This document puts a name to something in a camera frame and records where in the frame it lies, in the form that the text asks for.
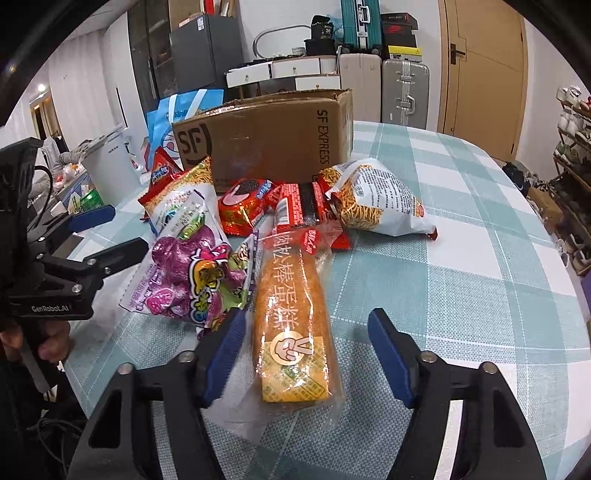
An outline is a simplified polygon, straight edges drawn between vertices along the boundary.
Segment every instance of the beige suitcase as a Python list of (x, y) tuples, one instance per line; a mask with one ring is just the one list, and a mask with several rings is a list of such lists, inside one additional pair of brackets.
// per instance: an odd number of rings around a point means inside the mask
[(340, 56), (340, 86), (353, 90), (353, 119), (379, 122), (382, 111), (382, 59), (378, 55)]

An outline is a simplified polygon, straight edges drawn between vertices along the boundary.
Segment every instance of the blue gift bag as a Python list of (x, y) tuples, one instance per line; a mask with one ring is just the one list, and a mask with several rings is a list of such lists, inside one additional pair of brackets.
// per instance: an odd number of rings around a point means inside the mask
[(191, 118), (197, 110), (208, 110), (223, 103), (223, 90), (201, 89), (196, 92), (179, 93), (163, 98), (158, 104), (158, 110), (148, 113), (148, 135), (150, 136), (150, 156), (148, 170), (154, 162), (154, 152), (160, 145), (166, 153), (179, 164), (177, 141), (173, 134), (173, 122)]

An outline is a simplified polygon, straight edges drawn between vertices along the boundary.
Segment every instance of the table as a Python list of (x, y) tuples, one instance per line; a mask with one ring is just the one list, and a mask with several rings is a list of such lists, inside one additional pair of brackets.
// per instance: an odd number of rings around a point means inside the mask
[[(322, 410), (266, 427), (224, 424), (224, 411), (248, 381), (243, 347), (226, 394), (204, 412), (226, 476), (386, 477), (411, 412), (392, 397), (368, 340), (368, 313), (383, 307), (421, 349), (470, 367), (495, 362), (530, 424), (548, 479), (564, 478), (591, 432), (591, 351), (572, 283), (542, 224), (493, 160), (464, 140), (366, 122), (355, 123), (354, 139), (353, 157), (376, 157), (403, 180), (434, 216), (439, 238), (351, 231), (351, 252), (334, 255), (326, 298), (347, 395), (335, 430), (320, 430)], [(72, 258), (135, 236), (152, 239), (140, 215), (135, 200), (124, 202)], [(130, 278), (127, 271), (106, 281), (94, 318), (73, 327), (66, 372), (87, 414), (117, 365), (160, 365), (195, 343), (188, 324), (118, 307)], [(154, 411), (163, 473), (173, 478), (161, 405)], [(453, 403), (438, 478), (449, 477), (460, 415)]]

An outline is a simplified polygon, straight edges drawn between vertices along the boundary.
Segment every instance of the instant noodle snack bag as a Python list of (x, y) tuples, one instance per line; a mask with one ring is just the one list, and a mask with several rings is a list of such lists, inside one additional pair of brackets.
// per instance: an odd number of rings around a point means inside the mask
[(421, 202), (375, 158), (322, 170), (319, 183), (346, 226), (391, 236), (426, 233), (437, 238), (437, 228)]

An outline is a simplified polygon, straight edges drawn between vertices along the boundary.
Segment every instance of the suitcase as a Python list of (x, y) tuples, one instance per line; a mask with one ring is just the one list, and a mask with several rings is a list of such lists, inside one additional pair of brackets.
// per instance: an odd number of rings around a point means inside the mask
[(382, 106), (382, 59), (366, 53), (340, 56), (340, 86), (353, 90), (353, 119), (379, 122)]
[(429, 68), (408, 60), (384, 60), (382, 123), (425, 129), (428, 106)]
[(345, 43), (361, 50), (382, 45), (379, 0), (340, 0)]

